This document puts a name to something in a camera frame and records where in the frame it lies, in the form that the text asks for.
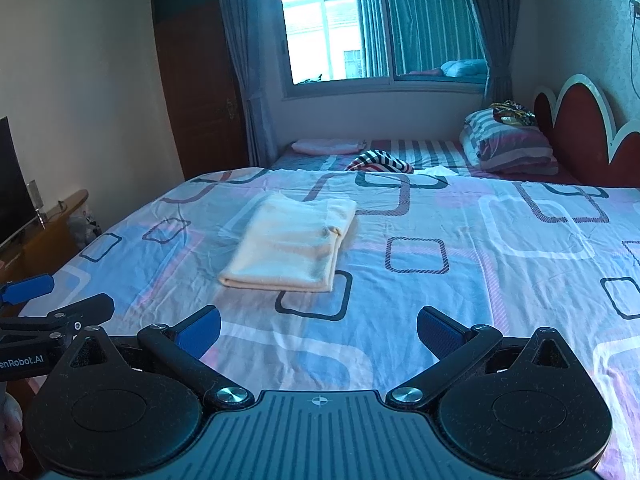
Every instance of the striped cloth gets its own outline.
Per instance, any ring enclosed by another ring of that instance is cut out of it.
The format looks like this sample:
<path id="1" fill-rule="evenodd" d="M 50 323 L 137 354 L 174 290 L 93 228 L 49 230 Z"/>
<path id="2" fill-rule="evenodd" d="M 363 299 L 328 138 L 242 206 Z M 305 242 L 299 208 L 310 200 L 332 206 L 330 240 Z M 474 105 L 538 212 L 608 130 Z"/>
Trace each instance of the striped cloth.
<path id="1" fill-rule="evenodd" d="M 536 126 L 511 126 L 495 120 L 494 110 L 469 115 L 460 134 L 469 162 L 492 173 L 558 174 L 558 161 Z"/>
<path id="2" fill-rule="evenodd" d="M 408 162 L 382 150 L 368 150 L 357 156 L 344 171 L 413 173 L 414 168 Z"/>
<path id="3" fill-rule="evenodd" d="M 461 176 L 482 173 L 469 164 L 462 146 L 452 140 L 372 140 L 370 148 L 406 160 L 414 170 L 444 166 Z"/>

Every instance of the sheer curtain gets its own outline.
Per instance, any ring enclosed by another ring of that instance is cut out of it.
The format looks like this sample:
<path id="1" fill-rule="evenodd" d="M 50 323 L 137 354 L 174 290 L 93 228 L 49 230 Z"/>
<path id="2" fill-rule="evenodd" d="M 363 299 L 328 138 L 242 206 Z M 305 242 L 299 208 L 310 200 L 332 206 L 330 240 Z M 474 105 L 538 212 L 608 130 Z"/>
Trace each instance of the sheer curtain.
<path id="1" fill-rule="evenodd" d="M 387 76 L 380 0 L 356 0 L 365 77 Z M 398 75 L 437 68 L 455 59 L 482 58 L 466 0 L 388 0 Z"/>
<path id="2" fill-rule="evenodd" d="M 268 168 L 276 158 L 276 144 L 260 73 L 261 1 L 220 0 L 220 8 L 240 85 L 249 163 Z"/>
<path id="3" fill-rule="evenodd" d="M 482 47 L 466 0 L 388 0 L 396 74 L 481 59 Z"/>

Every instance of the patterned bed sheet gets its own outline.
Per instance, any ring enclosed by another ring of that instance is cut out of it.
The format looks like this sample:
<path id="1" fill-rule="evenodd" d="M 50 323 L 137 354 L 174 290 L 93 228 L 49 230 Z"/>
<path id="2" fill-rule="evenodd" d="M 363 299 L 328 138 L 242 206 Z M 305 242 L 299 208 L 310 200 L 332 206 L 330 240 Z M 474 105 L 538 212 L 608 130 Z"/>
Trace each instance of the patterned bed sheet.
<path id="1" fill-rule="evenodd" d="M 358 211 L 331 293 L 225 288 L 255 207 L 279 190 L 300 200 L 348 196 Z M 608 403 L 607 479 L 640 478 L 640 190 L 460 176 L 237 170 L 182 184 L 100 236 L 56 273 L 42 316 L 100 292 L 105 329 L 135 334 L 206 304 L 222 335 L 203 362 L 262 389 L 384 394 L 435 361 L 415 333 L 433 305 L 505 335 L 558 328 Z"/>
<path id="2" fill-rule="evenodd" d="M 466 158 L 462 145 L 453 140 L 368 140 L 365 150 L 383 150 L 410 163 L 416 170 L 444 166 L 460 176 L 477 178 L 500 178 L 520 182 L 551 182 L 554 184 L 580 184 L 571 174 L 560 167 L 555 176 L 532 174 L 495 174 L 474 168 Z M 294 152 L 289 146 L 271 167 L 273 170 L 343 171 L 357 156 L 351 155 L 304 155 Z"/>

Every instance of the headboard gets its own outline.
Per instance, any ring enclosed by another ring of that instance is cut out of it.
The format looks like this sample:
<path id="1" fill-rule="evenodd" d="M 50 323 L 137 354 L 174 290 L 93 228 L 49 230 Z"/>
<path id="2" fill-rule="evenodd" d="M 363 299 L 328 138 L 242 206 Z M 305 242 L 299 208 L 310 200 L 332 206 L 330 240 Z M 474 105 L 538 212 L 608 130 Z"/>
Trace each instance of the headboard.
<path id="1" fill-rule="evenodd" d="M 583 74 L 560 95 L 536 90 L 534 111 L 558 162 L 587 186 L 640 188 L 640 120 L 619 130 L 607 98 Z"/>

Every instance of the human hand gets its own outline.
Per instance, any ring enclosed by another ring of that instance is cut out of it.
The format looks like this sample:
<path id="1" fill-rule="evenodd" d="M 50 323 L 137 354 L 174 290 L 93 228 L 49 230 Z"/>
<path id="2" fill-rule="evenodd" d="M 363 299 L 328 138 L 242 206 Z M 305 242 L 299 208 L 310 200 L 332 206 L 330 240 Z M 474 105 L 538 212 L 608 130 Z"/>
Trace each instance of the human hand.
<path id="1" fill-rule="evenodd" d="M 0 383 L 0 430 L 2 443 L 0 456 L 4 466 L 9 471 L 18 472 L 22 469 L 22 455 L 20 454 L 20 432 L 22 431 L 22 409 L 20 404 L 5 392 L 6 383 Z"/>

